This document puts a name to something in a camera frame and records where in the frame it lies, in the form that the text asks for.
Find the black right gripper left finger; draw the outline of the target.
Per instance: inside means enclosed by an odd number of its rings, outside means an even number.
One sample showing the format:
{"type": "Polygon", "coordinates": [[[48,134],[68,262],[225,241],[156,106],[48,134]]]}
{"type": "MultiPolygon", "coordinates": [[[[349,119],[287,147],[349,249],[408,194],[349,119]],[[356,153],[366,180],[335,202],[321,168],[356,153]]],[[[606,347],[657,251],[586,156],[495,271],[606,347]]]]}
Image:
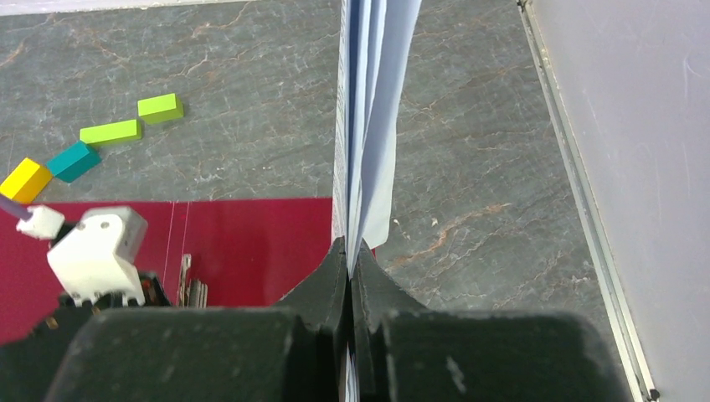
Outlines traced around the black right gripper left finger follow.
{"type": "Polygon", "coordinates": [[[345,242],[271,307],[125,308],[70,343],[50,401],[344,401],[345,242]]]}

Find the red clip file folder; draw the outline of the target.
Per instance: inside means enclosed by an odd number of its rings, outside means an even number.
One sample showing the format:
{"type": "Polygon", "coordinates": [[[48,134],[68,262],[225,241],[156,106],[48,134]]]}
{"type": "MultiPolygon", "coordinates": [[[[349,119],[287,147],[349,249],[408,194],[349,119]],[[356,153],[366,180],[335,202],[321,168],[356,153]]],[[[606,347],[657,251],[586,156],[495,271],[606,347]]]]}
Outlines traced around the red clip file folder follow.
{"type": "MultiPolygon", "coordinates": [[[[268,307],[306,279],[332,247],[329,198],[130,202],[147,221],[137,256],[178,301],[182,259],[208,288],[211,307],[268,307]]],[[[27,337],[59,305],[62,286],[49,267],[45,240],[1,217],[1,340],[27,337]]]]}

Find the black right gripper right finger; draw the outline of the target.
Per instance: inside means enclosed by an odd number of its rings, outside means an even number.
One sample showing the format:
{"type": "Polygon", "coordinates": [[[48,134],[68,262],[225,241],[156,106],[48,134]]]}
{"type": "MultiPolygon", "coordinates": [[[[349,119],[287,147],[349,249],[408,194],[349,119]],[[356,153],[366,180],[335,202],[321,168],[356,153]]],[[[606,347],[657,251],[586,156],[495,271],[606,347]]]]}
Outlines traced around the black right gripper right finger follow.
{"type": "Polygon", "coordinates": [[[596,328],[568,312],[436,311],[360,250],[354,401],[627,401],[596,328]]]}

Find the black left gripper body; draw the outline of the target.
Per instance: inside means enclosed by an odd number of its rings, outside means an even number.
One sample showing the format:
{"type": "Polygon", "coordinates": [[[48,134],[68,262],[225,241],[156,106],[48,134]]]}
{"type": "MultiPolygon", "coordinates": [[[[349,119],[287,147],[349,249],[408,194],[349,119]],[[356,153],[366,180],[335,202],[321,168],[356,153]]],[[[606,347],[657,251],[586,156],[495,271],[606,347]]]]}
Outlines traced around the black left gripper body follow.
{"type": "Polygon", "coordinates": [[[1,345],[1,400],[45,401],[75,334],[94,315],[111,308],[139,307],[136,299],[111,291],[95,301],[67,293],[58,307],[22,339],[1,345]]]}

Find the silver metal folder clip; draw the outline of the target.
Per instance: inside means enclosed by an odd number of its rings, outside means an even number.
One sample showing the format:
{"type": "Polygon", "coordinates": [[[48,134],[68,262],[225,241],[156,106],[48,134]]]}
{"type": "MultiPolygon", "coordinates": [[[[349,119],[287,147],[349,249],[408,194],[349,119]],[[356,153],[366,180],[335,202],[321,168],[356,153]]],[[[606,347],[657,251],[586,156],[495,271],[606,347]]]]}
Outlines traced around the silver metal folder clip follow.
{"type": "Polygon", "coordinates": [[[191,272],[192,256],[182,256],[178,281],[177,305],[179,307],[205,308],[208,305],[208,286],[191,272]]]}

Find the printed white paper sheets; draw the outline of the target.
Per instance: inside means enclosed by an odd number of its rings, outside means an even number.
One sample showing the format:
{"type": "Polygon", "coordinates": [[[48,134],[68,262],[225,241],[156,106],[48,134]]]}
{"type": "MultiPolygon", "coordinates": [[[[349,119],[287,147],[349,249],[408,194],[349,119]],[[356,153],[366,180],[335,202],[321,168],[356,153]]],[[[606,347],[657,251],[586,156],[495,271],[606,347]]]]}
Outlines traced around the printed white paper sheets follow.
{"type": "Polygon", "coordinates": [[[332,236],[350,277],[389,233],[399,104],[419,1],[344,1],[339,32],[332,236]]]}

